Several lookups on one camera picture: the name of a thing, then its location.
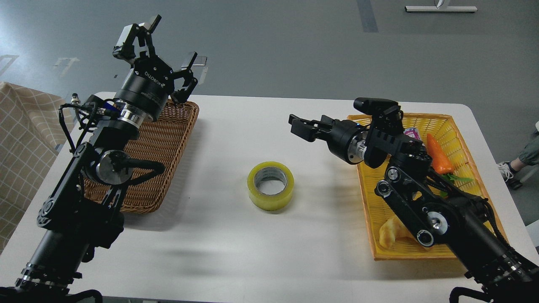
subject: clear packing tape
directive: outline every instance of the clear packing tape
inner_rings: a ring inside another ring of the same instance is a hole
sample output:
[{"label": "clear packing tape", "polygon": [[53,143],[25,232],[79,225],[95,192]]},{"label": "clear packing tape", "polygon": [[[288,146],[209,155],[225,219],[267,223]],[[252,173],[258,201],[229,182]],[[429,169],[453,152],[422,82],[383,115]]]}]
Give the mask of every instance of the clear packing tape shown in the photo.
[{"label": "clear packing tape", "polygon": [[[260,191],[262,182],[279,180],[284,184],[282,191],[274,195],[268,195]],[[279,162],[263,162],[255,166],[247,177],[249,198],[258,208],[273,211],[285,207],[292,199],[294,189],[294,177],[292,172]]]}]

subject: carrot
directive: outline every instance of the carrot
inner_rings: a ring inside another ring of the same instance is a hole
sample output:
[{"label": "carrot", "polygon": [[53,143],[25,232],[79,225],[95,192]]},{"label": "carrot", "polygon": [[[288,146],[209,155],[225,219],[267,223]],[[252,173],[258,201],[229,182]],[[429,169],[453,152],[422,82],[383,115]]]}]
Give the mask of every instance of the carrot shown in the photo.
[{"label": "carrot", "polygon": [[432,157],[432,167],[437,173],[443,175],[452,173],[455,170],[449,157],[431,134],[427,134],[427,153]]}]

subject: plaid cloth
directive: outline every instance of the plaid cloth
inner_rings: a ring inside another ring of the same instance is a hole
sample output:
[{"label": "plaid cloth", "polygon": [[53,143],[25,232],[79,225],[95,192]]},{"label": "plaid cloth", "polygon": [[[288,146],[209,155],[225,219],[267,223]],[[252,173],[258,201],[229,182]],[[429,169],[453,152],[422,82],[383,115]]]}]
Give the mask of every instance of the plaid cloth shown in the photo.
[{"label": "plaid cloth", "polygon": [[[55,147],[66,141],[58,123],[64,103],[55,95],[0,82],[0,253],[56,159]],[[71,130],[71,113],[64,112]]]}]

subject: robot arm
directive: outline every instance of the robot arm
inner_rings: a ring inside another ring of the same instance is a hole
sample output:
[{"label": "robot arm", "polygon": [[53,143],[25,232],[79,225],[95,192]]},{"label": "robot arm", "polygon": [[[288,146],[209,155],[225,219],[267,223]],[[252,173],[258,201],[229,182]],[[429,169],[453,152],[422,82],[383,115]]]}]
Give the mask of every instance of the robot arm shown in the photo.
[{"label": "robot arm", "polygon": [[[98,291],[68,295],[68,286],[82,277],[77,269],[81,262],[92,260],[94,248],[110,248],[123,231],[120,208],[127,188],[164,172],[163,164],[133,159],[123,150],[129,140],[138,138],[144,120],[158,119],[169,96],[184,103],[197,84],[191,71],[196,52],[177,72],[155,54],[151,34],[160,19],[155,17],[147,29],[145,24],[123,29],[113,56],[130,63],[131,69],[113,99],[101,100],[91,95],[80,105],[74,95],[71,104],[60,108],[60,124],[73,157],[38,214],[38,226],[47,229],[45,236],[16,286],[0,288],[0,301],[76,302],[85,297],[100,300]],[[135,38],[140,46],[148,48],[138,58],[134,53]],[[174,91],[174,80],[179,78],[187,85]],[[77,144],[61,119],[65,107],[74,108],[81,122],[83,131]],[[92,136],[83,142],[87,133]],[[133,168],[149,172],[133,179]],[[110,186],[101,203],[84,196],[84,177]]]},{"label": "robot arm", "polygon": [[[403,134],[398,103],[357,98],[354,107],[372,116],[370,125],[326,116],[321,121],[308,121],[290,115],[292,133],[309,142],[327,141],[329,150],[349,164],[365,161],[377,168],[390,155],[376,195],[385,200],[419,244],[447,244],[468,269],[465,276],[482,284],[484,292],[455,288],[450,302],[458,302],[460,295],[494,302],[513,302],[517,296],[535,301],[537,265],[504,240],[486,199],[461,191],[431,168],[432,158],[422,142]],[[430,187],[447,192],[447,197],[435,195]],[[419,198],[415,198],[417,192],[421,193]],[[487,220],[494,234],[484,226]]]}]

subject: floor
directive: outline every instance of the floor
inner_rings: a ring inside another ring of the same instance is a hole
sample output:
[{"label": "floor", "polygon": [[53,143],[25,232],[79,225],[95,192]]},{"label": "floor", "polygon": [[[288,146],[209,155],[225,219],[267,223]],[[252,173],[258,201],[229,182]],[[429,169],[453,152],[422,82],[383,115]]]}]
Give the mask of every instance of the floor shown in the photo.
[{"label": "floor", "polygon": [[[163,60],[208,57],[196,94],[461,103],[495,161],[512,160],[539,119],[539,2],[451,4],[478,11],[404,11],[432,0],[0,0],[0,80],[64,98],[117,91],[129,70],[111,54],[121,30],[159,13]],[[539,219],[538,179],[511,191],[525,224]]]}]

